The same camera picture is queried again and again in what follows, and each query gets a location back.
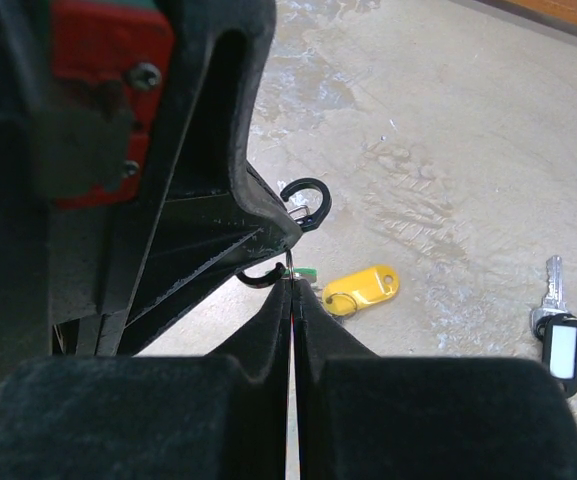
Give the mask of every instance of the black hook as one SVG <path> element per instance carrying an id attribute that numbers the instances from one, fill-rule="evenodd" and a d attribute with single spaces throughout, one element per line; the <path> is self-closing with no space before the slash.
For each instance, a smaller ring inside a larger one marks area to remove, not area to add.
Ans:
<path id="1" fill-rule="evenodd" d="M 286 185 L 279 196 L 284 202 L 287 202 L 295 193 L 306 189 L 317 190 L 322 195 L 321 205 L 316 212 L 295 219 L 303 232 L 310 232 L 319 228 L 332 208 L 332 198 L 326 184 L 316 178 L 300 178 Z"/>
<path id="2" fill-rule="evenodd" d="M 250 288 L 266 288 L 277 283 L 285 274 L 286 267 L 284 267 L 282 263 L 277 263 L 274 270 L 271 270 L 263 277 L 253 278 L 249 277 L 244 272 L 240 272 L 237 274 L 237 278 Z"/>

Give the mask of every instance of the screw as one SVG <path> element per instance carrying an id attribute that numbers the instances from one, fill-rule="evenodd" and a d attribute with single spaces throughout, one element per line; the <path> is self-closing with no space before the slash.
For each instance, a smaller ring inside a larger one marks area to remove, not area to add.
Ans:
<path id="1" fill-rule="evenodd" d="M 134 162 L 132 160 L 126 160 L 124 162 L 124 178 L 130 178 L 137 175 L 139 169 L 140 167 L 137 162 Z"/>
<path id="2" fill-rule="evenodd" d="M 152 63 L 138 63 L 128 72 L 127 77 L 128 84 L 142 92 L 149 92 L 161 85 L 161 72 Z"/>

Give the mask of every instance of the black key tag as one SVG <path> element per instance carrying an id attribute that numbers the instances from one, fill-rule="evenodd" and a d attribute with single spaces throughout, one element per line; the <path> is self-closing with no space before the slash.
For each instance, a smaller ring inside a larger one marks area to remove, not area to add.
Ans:
<path id="1" fill-rule="evenodd" d="M 557 379 L 566 398 L 577 393 L 577 319 L 553 315 L 544 330 L 541 361 Z"/>

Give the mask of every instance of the red panel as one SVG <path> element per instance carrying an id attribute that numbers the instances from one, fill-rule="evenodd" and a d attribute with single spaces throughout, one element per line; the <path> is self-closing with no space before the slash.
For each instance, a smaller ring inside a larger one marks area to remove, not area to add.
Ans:
<path id="1" fill-rule="evenodd" d="M 157 10 L 86 0 L 52 3 L 52 38 L 55 77 L 83 81 L 91 87 L 111 80 L 123 81 L 125 74 L 142 62 L 155 65 L 165 82 L 174 43 L 172 29 Z M 162 88 L 160 85 L 144 92 L 124 85 L 136 120 L 126 160 L 143 167 Z M 124 179 L 115 192 L 98 186 L 85 196 L 62 199 L 57 204 L 62 208 L 82 208 L 130 200 L 137 194 L 140 178 L 141 171 Z"/>

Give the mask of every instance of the gray floor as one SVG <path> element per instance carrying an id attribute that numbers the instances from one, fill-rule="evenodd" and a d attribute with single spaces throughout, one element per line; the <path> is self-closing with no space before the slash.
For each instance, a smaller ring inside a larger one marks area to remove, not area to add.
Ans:
<path id="1" fill-rule="evenodd" d="M 249 154 L 278 190 L 330 186 L 294 252 L 322 285 L 398 271 L 398 296 L 347 324 L 380 354 L 539 358 L 528 315 L 553 254 L 577 314 L 572 37 L 470 0 L 280 0 Z M 264 295 L 229 282 L 145 353 L 205 353 Z"/>

